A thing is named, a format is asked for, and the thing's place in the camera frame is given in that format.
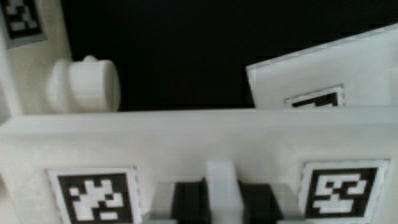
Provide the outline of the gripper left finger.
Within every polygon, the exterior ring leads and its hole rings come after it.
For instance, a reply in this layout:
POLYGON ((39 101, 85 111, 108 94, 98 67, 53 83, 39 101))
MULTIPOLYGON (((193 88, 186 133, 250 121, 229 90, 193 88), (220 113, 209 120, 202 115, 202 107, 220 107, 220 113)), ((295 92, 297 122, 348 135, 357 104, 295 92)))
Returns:
POLYGON ((211 224, 206 179, 176 183, 170 218, 177 224, 211 224))

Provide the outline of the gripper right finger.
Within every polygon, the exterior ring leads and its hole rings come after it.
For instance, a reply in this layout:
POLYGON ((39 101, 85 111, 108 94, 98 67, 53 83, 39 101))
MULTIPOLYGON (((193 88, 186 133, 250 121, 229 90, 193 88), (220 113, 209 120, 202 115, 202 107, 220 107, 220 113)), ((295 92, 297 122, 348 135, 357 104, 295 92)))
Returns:
POLYGON ((284 218, 268 184, 240 183, 243 224, 277 224, 284 218))

